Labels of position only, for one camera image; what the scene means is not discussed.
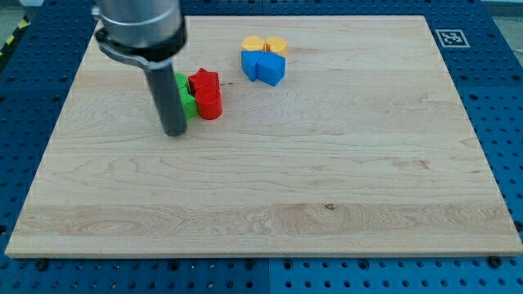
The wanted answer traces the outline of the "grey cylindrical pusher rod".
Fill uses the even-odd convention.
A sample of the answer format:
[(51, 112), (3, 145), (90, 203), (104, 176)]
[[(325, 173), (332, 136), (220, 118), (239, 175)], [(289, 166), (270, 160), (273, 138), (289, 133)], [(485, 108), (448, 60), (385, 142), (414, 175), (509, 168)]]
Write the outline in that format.
[(145, 76), (163, 132), (168, 136), (183, 135), (187, 129), (186, 116), (172, 62), (170, 60), (150, 62), (145, 68)]

